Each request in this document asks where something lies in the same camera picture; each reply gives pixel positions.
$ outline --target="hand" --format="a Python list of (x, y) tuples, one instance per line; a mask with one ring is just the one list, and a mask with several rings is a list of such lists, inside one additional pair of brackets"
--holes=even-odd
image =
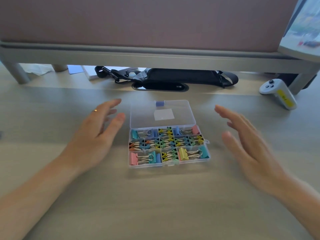
[(109, 152), (114, 137), (125, 120), (125, 114), (118, 113), (104, 130), (104, 124), (109, 120), (106, 116), (116, 113), (117, 110), (112, 108), (120, 103), (121, 99), (114, 99), (98, 105), (96, 111), (92, 111), (82, 122), (59, 158), (78, 173), (98, 165)]
[(275, 159), (260, 133), (243, 115), (216, 105), (215, 111), (229, 119), (227, 125), (239, 133), (241, 144), (229, 132), (222, 134), (223, 143), (238, 161), (246, 178), (259, 190), (273, 196), (280, 194), (289, 181), (289, 174)]

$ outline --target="wooden desk surface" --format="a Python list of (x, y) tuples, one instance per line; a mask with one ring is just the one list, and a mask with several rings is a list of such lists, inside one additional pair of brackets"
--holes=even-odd
[[(99, 103), (122, 98), (127, 120), (105, 161), (74, 181), (26, 239), (308, 239), (275, 199), (255, 190), (226, 152), (215, 104), (252, 121), (281, 163), (320, 190), (319, 95), (311, 86), (282, 109), (269, 96), (13, 85), (0, 89), (0, 195), (54, 159)], [(210, 141), (209, 163), (129, 169), (130, 102), (187, 99)]]

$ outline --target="plastic organizer box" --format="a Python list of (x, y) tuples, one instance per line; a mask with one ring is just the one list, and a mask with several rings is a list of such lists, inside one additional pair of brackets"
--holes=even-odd
[(143, 101), (130, 110), (129, 166), (157, 167), (210, 159), (187, 100)]

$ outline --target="yellow sticker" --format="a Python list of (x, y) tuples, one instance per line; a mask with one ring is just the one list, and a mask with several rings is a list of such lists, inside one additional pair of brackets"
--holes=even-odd
[(281, 89), (277, 91), (277, 94), (279, 94), (280, 98), (285, 102), (285, 104), (288, 107), (294, 106), (294, 103), (289, 98), (286, 97), (286, 94)]

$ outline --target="white controller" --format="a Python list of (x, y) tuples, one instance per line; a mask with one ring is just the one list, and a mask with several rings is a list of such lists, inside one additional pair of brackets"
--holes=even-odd
[(261, 94), (273, 94), (288, 110), (297, 108), (297, 102), (290, 92), (289, 88), (281, 79), (272, 79), (265, 82), (259, 89)]

